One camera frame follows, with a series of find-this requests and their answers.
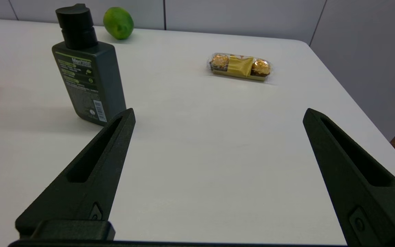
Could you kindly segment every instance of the lime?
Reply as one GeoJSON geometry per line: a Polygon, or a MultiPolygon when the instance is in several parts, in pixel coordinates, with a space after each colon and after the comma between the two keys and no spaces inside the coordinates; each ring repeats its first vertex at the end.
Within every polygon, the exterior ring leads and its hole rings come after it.
{"type": "Polygon", "coordinates": [[[133,20],[124,8],[112,7],[103,17],[106,31],[116,39],[127,39],[133,31],[133,20]]]}

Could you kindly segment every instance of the bottle cap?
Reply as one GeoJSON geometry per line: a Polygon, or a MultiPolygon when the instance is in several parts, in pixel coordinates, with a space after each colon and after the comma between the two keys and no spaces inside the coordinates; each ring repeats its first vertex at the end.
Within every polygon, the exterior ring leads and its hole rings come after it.
{"type": "Polygon", "coordinates": [[[98,44],[91,11],[83,3],[56,9],[56,15],[66,47],[81,50],[98,44]]]}

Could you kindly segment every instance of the gold foil wrapper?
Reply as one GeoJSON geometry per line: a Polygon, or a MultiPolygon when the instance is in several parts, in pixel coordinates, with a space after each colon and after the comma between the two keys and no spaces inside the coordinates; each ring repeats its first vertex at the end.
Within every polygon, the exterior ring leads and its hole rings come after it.
{"type": "Polygon", "coordinates": [[[210,64],[211,67],[214,69],[222,69],[226,70],[228,67],[228,62],[229,58],[226,54],[216,54],[213,56],[213,59],[211,60],[210,64]]]}
{"type": "Polygon", "coordinates": [[[252,64],[251,74],[258,76],[267,76],[271,73],[271,65],[268,61],[257,58],[257,60],[252,64]]]}
{"type": "Polygon", "coordinates": [[[209,64],[214,74],[251,80],[264,81],[272,72],[271,63],[264,59],[234,54],[215,53],[209,64]]]}

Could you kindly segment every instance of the bottle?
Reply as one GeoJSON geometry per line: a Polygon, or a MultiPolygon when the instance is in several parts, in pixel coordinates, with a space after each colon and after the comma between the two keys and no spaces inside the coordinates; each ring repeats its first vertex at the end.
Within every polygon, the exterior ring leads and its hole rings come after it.
{"type": "Polygon", "coordinates": [[[104,126],[126,110],[115,48],[97,41],[91,12],[84,4],[59,8],[56,14],[64,42],[52,51],[75,113],[104,126]]]}

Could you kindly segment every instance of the clear plastic packaging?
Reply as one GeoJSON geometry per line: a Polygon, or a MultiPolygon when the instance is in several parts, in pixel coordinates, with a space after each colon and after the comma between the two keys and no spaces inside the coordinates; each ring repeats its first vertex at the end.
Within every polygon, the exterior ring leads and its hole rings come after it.
{"type": "Polygon", "coordinates": [[[228,53],[214,53],[208,60],[208,65],[216,75],[258,81],[265,81],[273,70],[272,64],[264,59],[228,53]]]}

